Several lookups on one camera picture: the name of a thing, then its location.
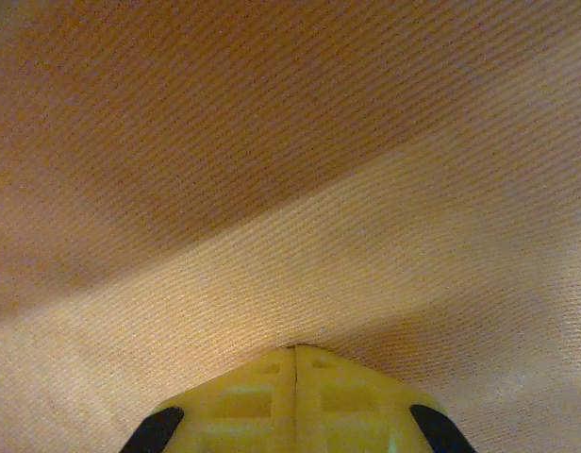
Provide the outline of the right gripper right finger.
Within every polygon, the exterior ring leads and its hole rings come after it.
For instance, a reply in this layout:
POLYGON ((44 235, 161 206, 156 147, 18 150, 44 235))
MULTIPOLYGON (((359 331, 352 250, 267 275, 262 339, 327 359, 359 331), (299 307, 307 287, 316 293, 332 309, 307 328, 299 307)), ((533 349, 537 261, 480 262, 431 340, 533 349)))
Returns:
POLYGON ((311 345, 294 347, 297 452, 474 452, 430 394, 311 345))

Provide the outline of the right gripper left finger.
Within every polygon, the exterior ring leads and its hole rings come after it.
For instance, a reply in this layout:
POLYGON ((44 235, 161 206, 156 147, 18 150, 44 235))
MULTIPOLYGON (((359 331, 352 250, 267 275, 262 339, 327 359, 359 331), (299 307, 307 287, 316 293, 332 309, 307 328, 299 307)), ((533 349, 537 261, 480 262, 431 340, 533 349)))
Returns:
POLYGON ((295 351, 276 349, 159 403, 124 452, 293 452, 295 351))

